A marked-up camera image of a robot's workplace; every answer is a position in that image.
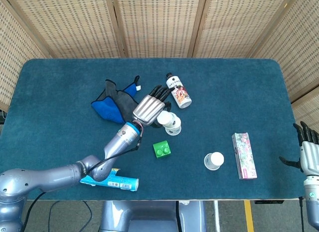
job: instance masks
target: woven panel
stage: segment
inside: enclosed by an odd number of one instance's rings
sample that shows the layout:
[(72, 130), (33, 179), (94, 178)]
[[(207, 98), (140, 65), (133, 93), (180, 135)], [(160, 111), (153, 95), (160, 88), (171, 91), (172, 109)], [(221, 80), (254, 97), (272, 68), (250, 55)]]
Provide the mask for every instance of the woven panel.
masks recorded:
[(283, 0), (211, 0), (195, 57), (245, 57)]
[(0, 1), (0, 109), (7, 111), (23, 64), (45, 55)]
[(319, 132), (319, 87), (292, 104), (296, 122), (304, 121)]
[(15, 0), (57, 57), (119, 57), (106, 0)]
[(319, 0), (296, 0), (255, 57), (281, 66), (290, 96), (319, 79)]
[(186, 57), (199, 0), (117, 0), (130, 57)]

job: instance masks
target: robotic hand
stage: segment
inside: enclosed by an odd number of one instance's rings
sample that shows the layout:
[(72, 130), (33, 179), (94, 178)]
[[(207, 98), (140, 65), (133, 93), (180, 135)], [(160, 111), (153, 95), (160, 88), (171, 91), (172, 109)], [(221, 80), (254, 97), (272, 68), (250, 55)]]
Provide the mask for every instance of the robotic hand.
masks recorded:
[(300, 146), (299, 161), (279, 159), (287, 166), (296, 167), (306, 175), (304, 187), (308, 222), (319, 231), (319, 133), (310, 129), (305, 122), (301, 126), (294, 124)]
[[(157, 116), (170, 103), (164, 103), (172, 89), (157, 86), (133, 111), (132, 122), (127, 122), (105, 146), (105, 159), (100, 161), (90, 155), (75, 164), (45, 171), (13, 169), (0, 173), (0, 231), (20, 232), (25, 230), (21, 222), (23, 207), (30, 191), (40, 189), (50, 192), (80, 183), (89, 175), (95, 181), (105, 180), (116, 159), (140, 146), (144, 126), (154, 123)], [(137, 146), (125, 149), (140, 137)]]

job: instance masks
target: toothpaste box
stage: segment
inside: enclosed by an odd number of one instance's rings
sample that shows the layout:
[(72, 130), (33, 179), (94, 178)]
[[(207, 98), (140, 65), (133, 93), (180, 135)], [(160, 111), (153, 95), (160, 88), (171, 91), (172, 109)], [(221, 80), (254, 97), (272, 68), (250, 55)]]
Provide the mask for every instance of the toothpaste box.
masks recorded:
[(248, 133), (232, 135), (239, 179), (257, 178)]

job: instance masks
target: bottle cap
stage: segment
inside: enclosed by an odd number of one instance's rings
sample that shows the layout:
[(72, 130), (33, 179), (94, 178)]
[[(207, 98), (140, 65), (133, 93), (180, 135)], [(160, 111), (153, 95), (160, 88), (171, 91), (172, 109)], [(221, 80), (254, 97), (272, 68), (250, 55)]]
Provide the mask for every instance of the bottle cap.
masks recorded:
[(222, 164), (224, 164), (225, 159), (223, 154), (221, 154), (220, 152), (214, 152), (213, 154), (211, 154), (210, 160), (213, 163), (213, 165), (221, 166)]
[(166, 79), (169, 79), (170, 77), (172, 77), (173, 75), (171, 73), (166, 74)]

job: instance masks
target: green toy brick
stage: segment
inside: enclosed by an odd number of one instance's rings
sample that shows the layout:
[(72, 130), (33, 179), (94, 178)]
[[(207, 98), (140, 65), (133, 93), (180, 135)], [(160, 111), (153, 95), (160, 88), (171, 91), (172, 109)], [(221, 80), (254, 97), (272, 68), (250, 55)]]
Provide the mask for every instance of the green toy brick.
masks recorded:
[(170, 155), (170, 149), (167, 141), (161, 141), (156, 144), (153, 144), (153, 148), (157, 158)]

